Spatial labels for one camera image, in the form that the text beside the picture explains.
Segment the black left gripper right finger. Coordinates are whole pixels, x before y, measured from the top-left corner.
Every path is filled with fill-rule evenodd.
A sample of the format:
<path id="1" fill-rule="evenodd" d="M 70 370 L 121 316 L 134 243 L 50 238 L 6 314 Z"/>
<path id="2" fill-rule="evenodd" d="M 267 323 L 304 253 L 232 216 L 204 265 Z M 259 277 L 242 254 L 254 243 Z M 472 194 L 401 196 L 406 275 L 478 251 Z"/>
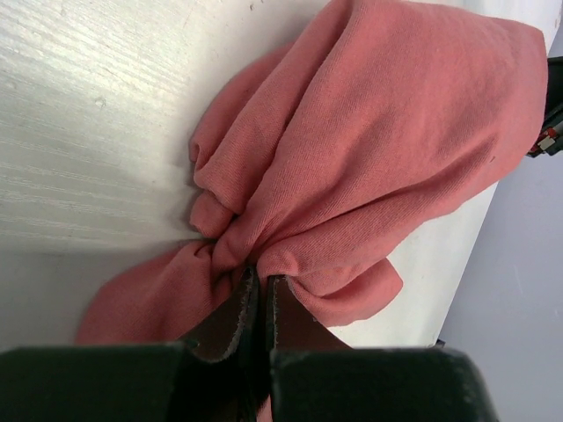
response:
<path id="1" fill-rule="evenodd" d="M 268 280 L 270 400 L 275 421 L 495 421 L 469 357 L 444 347 L 354 349 Z"/>

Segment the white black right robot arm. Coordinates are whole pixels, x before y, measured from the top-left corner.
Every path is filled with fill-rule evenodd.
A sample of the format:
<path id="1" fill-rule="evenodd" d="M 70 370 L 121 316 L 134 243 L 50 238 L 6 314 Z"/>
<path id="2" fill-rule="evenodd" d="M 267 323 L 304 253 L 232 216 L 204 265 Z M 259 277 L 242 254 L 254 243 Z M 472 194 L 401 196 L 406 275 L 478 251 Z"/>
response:
<path id="1" fill-rule="evenodd" d="M 554 156 L 562 151 L 562 57 L 547 59 L 548 81 L 544 121 L 527 156 Z"/>

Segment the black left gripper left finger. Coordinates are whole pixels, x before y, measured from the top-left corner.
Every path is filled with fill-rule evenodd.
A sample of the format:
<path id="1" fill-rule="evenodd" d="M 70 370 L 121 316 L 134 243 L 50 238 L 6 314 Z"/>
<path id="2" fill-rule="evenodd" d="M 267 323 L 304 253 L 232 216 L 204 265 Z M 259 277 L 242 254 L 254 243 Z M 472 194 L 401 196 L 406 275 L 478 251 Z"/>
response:
<path id="1" fill-rule="evenodd" d="M 254 269 L 172 342 L 20 347 L 1 354 L 3 421 L 254 421 Z"/>

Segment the salmon pink t shirt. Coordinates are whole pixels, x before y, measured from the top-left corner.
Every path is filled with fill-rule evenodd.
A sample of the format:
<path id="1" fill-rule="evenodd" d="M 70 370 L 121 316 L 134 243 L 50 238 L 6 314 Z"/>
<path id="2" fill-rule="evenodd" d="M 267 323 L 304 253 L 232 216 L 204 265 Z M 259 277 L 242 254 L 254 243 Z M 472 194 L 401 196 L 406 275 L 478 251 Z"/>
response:
<path id="1" fill-rule="evenodd" d="M 317 320 L 374 316 L 388 257 L 509 174 L 544 120 L 543 34 L 407 1 L 333 1 L 233 77 L 190 141 L 200 238 L 105 284 L 83 345 L 174 340 L 242 271 L 286 275 Z"/>

